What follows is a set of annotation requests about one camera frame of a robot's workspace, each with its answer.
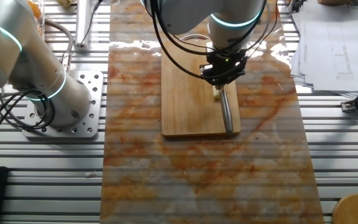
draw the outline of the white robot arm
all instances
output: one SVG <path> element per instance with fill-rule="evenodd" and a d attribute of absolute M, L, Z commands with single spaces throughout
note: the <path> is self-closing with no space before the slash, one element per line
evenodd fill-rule
<path fill-rule="evenodd" d="M 78 122 L 90 108 L 90 92 L 64 69 L 40 36 L 27 0 L 0 0 L 0 88 L 37 90 L 55 107 L 52 126 Z M 43 105 L 29 95 L 43 114 Z"/>
<path fill-rule="evenodd" d="M 167 57 L 185 73 L 206 80 L 219 90 L 226 132 L 233 132 L 231 112 L 224 85 L 245 75 L 248 42 L 267 4 L 266 0 L 141 0 L 153 17 L 154 29 Z M 184 34 L 209 16 L 208 32 L 212 44 L 207 52 L 188 50 L 170 34 Z M 163 46 L 157 21 L 169 40 L 190 54 L 205 55 L 209 65 L 200 65 L 201 75 L 179 65 Z"/>
<path fill-rule="evenodd" d="M 142 0 L 151 11 L 151 0 Z M 169 33 L 184 34 L 210 16 L 209 37 L 217 49 L 229 46 L 258 22 L 264 9 L 263 0 L 164 0 L 161 17 Z"/>

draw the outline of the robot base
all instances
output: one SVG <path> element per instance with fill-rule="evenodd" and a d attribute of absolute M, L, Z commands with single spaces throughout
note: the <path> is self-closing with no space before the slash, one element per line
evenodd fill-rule
<path fill-rule="evenodd" d="M 71 71 L 70 75 L 84 83 L 91 94 L 91 106 L 87 114 L 77 123 L 65 127 L 46 127 L 35 131 L 22 133 L 27 138 L 93 138 L 98 133 L 99 113 L 101 106 L 103 74 L 92 71 Z M 34 104 L 29 101 L 25 112 L 24 122 L 35 124 L 39 122 Z"/>

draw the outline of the glass jar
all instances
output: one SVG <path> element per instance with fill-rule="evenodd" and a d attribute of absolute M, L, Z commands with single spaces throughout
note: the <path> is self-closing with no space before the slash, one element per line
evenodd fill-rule
<path fill-rule="evenodd" d="M 27 0 L 32 9 L 37 24 L 38 31 L 44 39 L 45 34 L 45 0 Z"/>

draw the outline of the white paper sheet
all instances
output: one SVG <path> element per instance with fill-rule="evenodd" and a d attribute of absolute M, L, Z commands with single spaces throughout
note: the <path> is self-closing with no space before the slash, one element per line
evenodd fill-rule
<path fill-rule="evenodd" d="M 300 13 L 299 12 L 293 13 L 292 19 L 296 25 L 296 28 L 298 28 L 298 30 L 300 31 L 301 30 L 301 15 L 300 15 Z"/>
<path fill-rule="evenodd" d="M 291 58 L 291 65 L 292 65 L 291 75 L 304 78 L 305 76 L 301 73 L 300 70 L 301 55 L 300 55 L 299 48 L 300 48 L 300 44 L 298 45 L 298 49 L 296 50 L 295 54 Z"/>
<path fill-rule="evenodd" d="M 358 21 L 304 21 L 300 71 L 315 90 L 358 91 Z"/>

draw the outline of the marble slab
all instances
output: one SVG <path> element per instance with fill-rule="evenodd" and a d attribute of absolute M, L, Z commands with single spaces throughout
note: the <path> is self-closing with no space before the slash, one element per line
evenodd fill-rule
<path fill-rule="evenodd" d="M 280 21 L 237 80 L 241 133 L 165 139 L 152 20 L 111 12 L 101 223 L 324 223 Z"/>

